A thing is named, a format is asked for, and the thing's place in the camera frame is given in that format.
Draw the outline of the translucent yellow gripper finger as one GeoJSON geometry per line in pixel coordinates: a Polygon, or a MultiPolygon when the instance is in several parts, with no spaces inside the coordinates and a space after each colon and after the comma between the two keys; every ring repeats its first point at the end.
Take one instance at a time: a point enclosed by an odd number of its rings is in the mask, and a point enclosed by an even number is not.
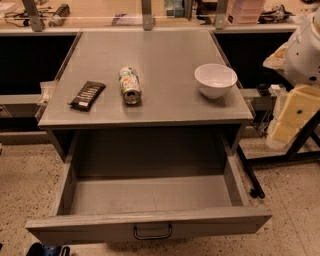
{"type": "Polygon", "coordinates": [[[270,143],[289,144],[319,109],[319,86],[297,84],[289,92],[281,92],[270,121],[270,143]]]}

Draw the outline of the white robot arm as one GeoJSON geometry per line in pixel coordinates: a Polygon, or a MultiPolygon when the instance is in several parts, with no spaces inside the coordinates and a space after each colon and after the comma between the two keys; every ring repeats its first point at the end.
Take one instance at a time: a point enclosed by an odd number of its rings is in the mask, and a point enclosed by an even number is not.
{"type": "Polygon", "coordinates": [[[320,109],[320,9],[309,14],[287,41],[284,77],[294,88],[279,102],[268,139],[289,144],[320,109]]]}

